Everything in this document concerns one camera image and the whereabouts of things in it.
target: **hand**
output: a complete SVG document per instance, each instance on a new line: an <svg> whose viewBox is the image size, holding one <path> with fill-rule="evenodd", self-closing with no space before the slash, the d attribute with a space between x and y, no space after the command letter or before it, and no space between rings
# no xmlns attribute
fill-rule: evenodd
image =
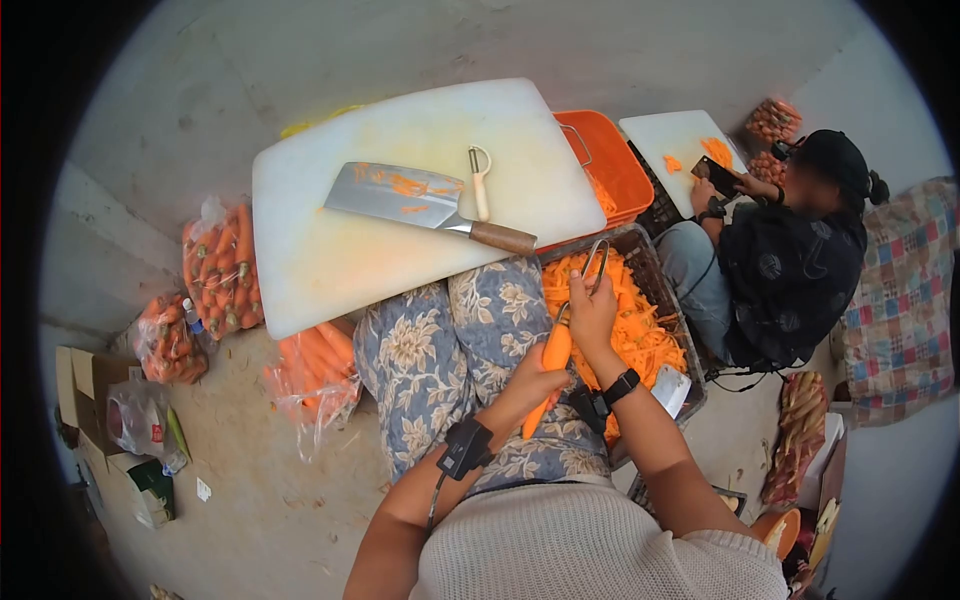
<svg viewBox="0 0 960 600"><path fill-rule="evenodd" d="M612 348L610 338L616 319L616 295L610 276L600 279L596 294L588 296L596 276L587 279L580 272L570 271L570 336L587 362Z"/></svg>
<svg viewBox="0 0 960 600"><path fill-rule="evenodd" d="M571 383L565 370L547 371L543 368L545 346L544 342L530 346L503 392L493 401L494 405L509 411L511 418L516 416L514 429L520 427L527 414L540 406L545 398L549 397L546 409L552 410L560 399L560 391Z"/></svg>
<svg viewBox="0 0 960 600"><path fill-rule="evenodd" d="M693 191L690 192L690 204L693 205L693 216L707 210L710 198L717 195L716 188L707 178L697 178L693 182Z"/></svg>
<svg viewBox="0 0 960 600"><path fill-rule="evenodd" d="M733 189L745 196L750 196L754 200L765 198L774 201L780 193L773 183L765 183L749 173L737 173L736 171L731 171L731 173L740 180L740 184L735 185Z"/></svg>

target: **floral pants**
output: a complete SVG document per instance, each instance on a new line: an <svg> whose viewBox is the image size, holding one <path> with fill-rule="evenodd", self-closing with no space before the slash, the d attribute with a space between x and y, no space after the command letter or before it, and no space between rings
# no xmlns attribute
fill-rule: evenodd
<svg viewBox="0 0 960 600"><path fill-rule="evenodd" d="M488 406L527 349L552 325L540 263L513 257L436 281L367 309L354 337L356 364L376 398L393 481L440 444L447 429ZM524 481L610 477L607 447L567 403L544 415L530 440L519 428L470 494Z"/></svg>

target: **plaid blanket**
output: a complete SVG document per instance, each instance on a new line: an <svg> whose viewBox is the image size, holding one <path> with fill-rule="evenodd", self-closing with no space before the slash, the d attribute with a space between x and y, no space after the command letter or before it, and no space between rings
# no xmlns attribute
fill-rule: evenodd
<svg viewBox="0 0 960 600"><path fill-rule="evenodd" d="M954 390L949 295L958 219L953 177L915 185L864 217L863 273L842 319L857 425L903 420Z"/></svg>

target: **plastic bag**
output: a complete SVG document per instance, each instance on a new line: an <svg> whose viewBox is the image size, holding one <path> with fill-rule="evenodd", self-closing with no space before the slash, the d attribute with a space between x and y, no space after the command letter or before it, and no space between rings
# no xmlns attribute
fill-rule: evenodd
<svg viewBox="0 0 960 600"><path fill-rule="evenodd" d="M157 296L136 321L133 352L150 381L193 383L206 372L206 354L183 318L183 296Z"/></svg>
<svg viewBox="0 0 960 600"><path fill-rule="evenodd" d="M176 472L186 457L167 424L170 400L159 383L131 379L107 387L107 433L133 454L149 454Z"/></svg>
<svg viewBox="0 0 960 600"><path fill-rule="evenodd" d="M787 376L780 392L780 444L760 494L764 504L797 501L806 469L827 440L827 408L827 391L819 373L803 371Z"/></svg>
<svg viewBox="0 0 960 600"><path fill-rule="evenodd" d="M210 196L183 228L183 281L213 339L263 323L250 207Z"/></svg>
<svg viewBox="0 0 960 600"><path fill-rule="evenodd" d="M747 172L761 181L780 187L786 183L786 164L765 150L747 163Z"/></svg>
<svg viewBox="0 0 960 600"><path fill-rule="evenodd" d="M349 336L331 324L318 327L330 337L311 328L280 340L279 360L263 368L275 407L294 424L300 459L308 465L319 454L324 430L347 424L361 386Z"/></svg>
<svg viewBox="0 0 960 600"><path fill-rule="evenodd" d="M776 98L767 98L754 110L747 121L747 131L767 143L778 139L793 141L804 119L790 103Z"/></svg>

